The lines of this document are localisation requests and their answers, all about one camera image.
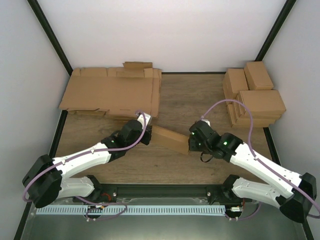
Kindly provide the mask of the brown cardboard paper box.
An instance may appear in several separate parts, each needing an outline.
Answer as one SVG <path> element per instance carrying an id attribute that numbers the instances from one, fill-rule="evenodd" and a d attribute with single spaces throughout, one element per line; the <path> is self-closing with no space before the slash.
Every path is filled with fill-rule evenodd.
<path id="1" fill-rule="evenodd" d="M 152 144 L 162 146 L 166 149 L 181 153 L 183 155 L 189 154 L 188 136 L 160 126 L 152 126 L 150 142 Z"/>

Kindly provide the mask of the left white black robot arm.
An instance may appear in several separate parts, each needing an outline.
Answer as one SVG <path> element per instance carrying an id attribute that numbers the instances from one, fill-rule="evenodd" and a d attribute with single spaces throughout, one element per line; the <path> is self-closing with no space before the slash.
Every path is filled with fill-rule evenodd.
<path id="1" fill-rule="evenodd" d="M 148 145 L 151 141 L 151 116 L 140 113 L 129 120 L 121 130 L 97 144 L 62 157 L 40 156 L 22 180 L 22 199 L 43 208 L 57 199 L 75 197 L 90 204 L 110 203 L 112 198 L 103 195 L 103 187 L 96 177 L 75 175 L 89 168 L 104 165 L 124 157 L 137 144 Z"/>

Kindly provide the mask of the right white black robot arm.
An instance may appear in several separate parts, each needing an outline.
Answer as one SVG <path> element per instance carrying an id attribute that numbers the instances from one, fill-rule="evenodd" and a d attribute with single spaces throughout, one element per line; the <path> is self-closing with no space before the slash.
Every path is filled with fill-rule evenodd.
<path id="1" fill-rule="evenodd" d="M 317 198 L 317 181 L 310 174 L 303 175 L 283 168 L 251 150 L 242 139 L 231 133 L 219 135 L 209 121 L 200 120 L 190 128 L 189 150 L 210 155 L 241 167 L 263 183 L 230 175 L 222 188 L 223 198 L 229 202 L 236 198 L 257 200 L 279 209 L 288 219 L 304 223 Z"/>

